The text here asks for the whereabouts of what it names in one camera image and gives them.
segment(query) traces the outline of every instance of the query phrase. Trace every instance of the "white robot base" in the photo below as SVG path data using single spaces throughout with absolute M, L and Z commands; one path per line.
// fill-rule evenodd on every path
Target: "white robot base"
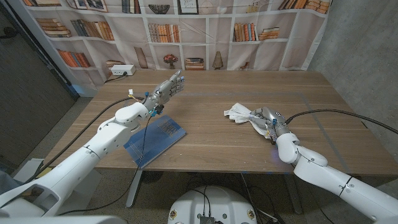
M 257 223 L 257 217 L 251 204 L 235 191 L 219 186 L 202 186 L 195 188 L 195 190 L 201 193 L 205 192 L 209 202 L 203 194 L 190 190 L 172 205 L 168 224 Z

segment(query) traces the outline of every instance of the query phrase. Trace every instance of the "picture frame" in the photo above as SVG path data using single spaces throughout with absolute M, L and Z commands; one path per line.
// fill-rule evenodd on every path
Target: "picture frame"
M 86 3 L 84 0 L 75 0 L 75 6 L 76 6 L 76 8 L 74 8 L 74 9 L 87 9 L 87 6 L 86 6 Z
M 198 15 L 198 0 L 177 0 L 179 15 Z
M 77 9 L 75 0 L 67 0 L 67 3 L 72 9 Z
M 99 12 L 108 12 L 104 0 L 84 0 L 89 10 L 96 10 Z

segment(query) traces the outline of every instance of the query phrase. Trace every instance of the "table leg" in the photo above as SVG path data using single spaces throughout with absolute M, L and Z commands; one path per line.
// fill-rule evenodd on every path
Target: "table leg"
M 132 205 L 134 204 L 134 201 L 138 193 L 139 182 L 141 181 L 141 175 L 142 175 L 142 170 L 137 170 L 137 174 L 134 177 L 134 180 L 132 180 L 131 182 L 129 195 L 127 196 L 127 202 L 126 202 L 127 208 L 131 208 Z
M 294 175 L 285 174 L 284 179 L 286 182 L 287 190 L 289 191 L 290 199 L 292 201 L 293 209 L 296 214 L 303 213 L 299 193 L 297 192 L 297 186 L 294 181 Z

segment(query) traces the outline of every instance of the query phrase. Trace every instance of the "white robotic arm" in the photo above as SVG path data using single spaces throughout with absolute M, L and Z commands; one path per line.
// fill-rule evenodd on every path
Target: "white robotic arm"
M 397 199 L 328 166 L 321 154 L 300 146 L 299 139 L 289 131 L 280 113 L 264 107 L 252 114 L 252 121 L 274 134 L 280 159 L 295 164 L 297 177 L 334 193 L 374 222 L 392 217 L 398 220 Z
M 43 177 L 0 195 L 0 212 L 9 217 L 55 216 L 73 189 L 108 153 L 127 143 L 131 133 L 139 129 L 139 121 L 160 114 L 163 104 L 183 90 L 181 70 L 170 80 L 158 85 L 142 103 L 118 110 L 115 117 L 103 122 L 97 134 L 83 147 L 59 163 Z M 35 198 L 23 198 L 26 191 L 39 192 Z

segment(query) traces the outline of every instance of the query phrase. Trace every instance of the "printed backdrop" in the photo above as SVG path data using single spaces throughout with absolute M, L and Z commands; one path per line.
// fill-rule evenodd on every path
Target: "printed backdrop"
M 166 70 L 306 70 L 328 0 L 20 0 L 80 81 L 115 64 Z

